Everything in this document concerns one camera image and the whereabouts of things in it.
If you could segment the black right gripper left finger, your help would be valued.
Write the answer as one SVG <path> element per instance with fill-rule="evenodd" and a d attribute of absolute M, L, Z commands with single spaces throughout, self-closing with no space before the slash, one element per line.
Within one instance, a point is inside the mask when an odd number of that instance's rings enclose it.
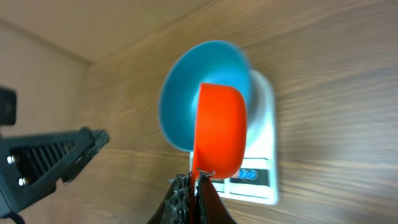
<path fill-rule="evenodd" d="M 190 221 L 191 173 L 168 180 L 170 188 L 147 224 L 186 224 Z"/>

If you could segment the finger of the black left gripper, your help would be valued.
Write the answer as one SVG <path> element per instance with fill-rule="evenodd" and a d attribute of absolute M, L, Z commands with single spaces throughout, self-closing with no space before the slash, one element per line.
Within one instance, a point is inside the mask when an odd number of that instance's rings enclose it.
<path fill-rule="evenodd" d="M 1 139 L 1 214 L 18 213 L 69 184 L 109 142 L 104 129 Z"/>

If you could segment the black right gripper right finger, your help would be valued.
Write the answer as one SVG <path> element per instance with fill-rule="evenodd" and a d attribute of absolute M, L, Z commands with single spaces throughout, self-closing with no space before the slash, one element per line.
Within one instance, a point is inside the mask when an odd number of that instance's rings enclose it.
<path fill-rule="evenodd" d="M 210 173 L 200 171 L 195 197 L 195 223 L 236 224 L 222 203 L 210 177 Z"/>

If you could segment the red scoop with blue handle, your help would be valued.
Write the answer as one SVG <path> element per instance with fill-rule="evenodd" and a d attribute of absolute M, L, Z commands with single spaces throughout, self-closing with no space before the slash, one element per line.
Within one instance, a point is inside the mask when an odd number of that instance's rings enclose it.
<path fill-rule="evenodd" d="M 216 179 L 235 175 L 246 148 L 247 112 L 240 92 L 226 85 L 202 83 L 198 96 L 191 186 L 200 171 Z"/>

